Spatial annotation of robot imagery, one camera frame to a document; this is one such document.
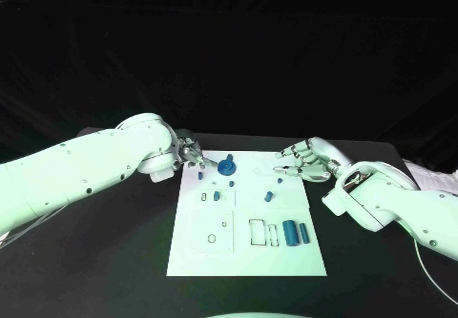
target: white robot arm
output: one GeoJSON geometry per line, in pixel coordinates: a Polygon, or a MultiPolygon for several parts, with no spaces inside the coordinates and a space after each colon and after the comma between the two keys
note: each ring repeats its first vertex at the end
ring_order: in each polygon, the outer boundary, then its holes
{"type": "Polygon", "coordinates": [[[177,133],[156,114],[128,118],[0,165],[0,235],[130,177],[170,178],[182,163],[216,166],[203,158],[190,131],[177,133]]]}
{"type": "Polygon", "coordinates": [[[278,166],[280,174],[324,182],[336,176],[334,189],[323,198],[336,215],[349,213],[365,229],[376,232],[399,222],[415,240],[458,260],[458,197],[440,190],[422,191],[414,180],[385,162],[353,163],[324,139],[314,137],[277,153],[296,157],[296,167],[278,166]]]}

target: white paper sheet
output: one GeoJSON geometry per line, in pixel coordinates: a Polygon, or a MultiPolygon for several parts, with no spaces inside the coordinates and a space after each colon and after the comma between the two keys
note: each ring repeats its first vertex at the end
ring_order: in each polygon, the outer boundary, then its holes
{"type": "Polygon", "coordinates": [[[273,171],[274,166],[294,166],[293,157],[275,159],[275,152],[242,151],[205,151],[205,156],[219,162],[229,153],[237,163],[232,176],[221,175],[216,168],[185,166],[167,276],[326,276],[301,178],[273,171]],[[268,191],[271,202],[265,202],[268,191]],[[267,246],[251,244],[251,219],[265,221],[267,246]],[[297,227],[306,223],[310,244],[287,246],[285,220],[294,220],[297,227]],[[277,226],[278,246],[271,246],[270,225],[277,226]]]}

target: white cable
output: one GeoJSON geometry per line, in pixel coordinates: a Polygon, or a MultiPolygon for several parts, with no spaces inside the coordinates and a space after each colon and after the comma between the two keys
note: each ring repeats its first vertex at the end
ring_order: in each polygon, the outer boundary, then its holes
{"type": "MultiPolygon", "coordinates": [[[[418,242],[417,240],[414,240],[415,242],[415,250],[418,252],[418,242]]],[[[429,278],[429,280],[432,281],[432,284],[437,286],[438,290],[442,292],[442,294],[447,296],[447,298],[454,302],[454,304],[458,306],[458,302],[455,301],[455,299],[444,292],[442,288],[440,287],[440,285],[437,284],[437,282],[434,281],[432,277],[429,276],[428,270],[425,268],[425,265],[422,264],[422,256],[421,253],[418,252],[418,260],[419,260],[419,265],[422,266],[422,270],[425,271],[425,274],[429,278]]]]}
{"type": "Polygon", "coordinates": [[[48,221],[67,207],[67,205],[55,212],[49,212],[48,214],[42,215],[41,218],[33,222],[33,224],[16,233],[13,236],[0,240],[0,249],[3,249],[8,245],[10,245],[15,240],[18,240],[36,226],[39,226],[45,221],[48,221]]]}

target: white cloth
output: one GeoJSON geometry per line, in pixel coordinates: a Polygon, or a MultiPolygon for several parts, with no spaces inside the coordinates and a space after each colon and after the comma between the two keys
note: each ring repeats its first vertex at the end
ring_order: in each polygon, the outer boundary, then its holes
{"type": "Polygon", "coordinates": [[[408,160],[404,160],[404,162],[422,190],[442,190],[458,193],[458,170],[453,174],[444,174],[431,171],[408,160]]]}

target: black tabletop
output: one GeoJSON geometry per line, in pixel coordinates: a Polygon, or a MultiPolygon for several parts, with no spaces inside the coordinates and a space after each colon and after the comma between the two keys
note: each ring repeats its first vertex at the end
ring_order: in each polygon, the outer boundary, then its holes
{"type": "MultiPolygon", "coordinates": [[[[206,150],[277,151],[297,138],[196,134],[206,150]]],[[[334,141],[355,160],[409,173],[391,144],[334,141]]],[[[262,311],[311,317],[455,317],[396,223],[373,233],[321,203],[333,181],[306,183],[326,277],[167,277],[182,172],[154,184],[136,173],[74,203],[0,250],[6,317],[186,317],[262,311]]],[[[419,249],[458,297],[457,263],[419,249]]]]}

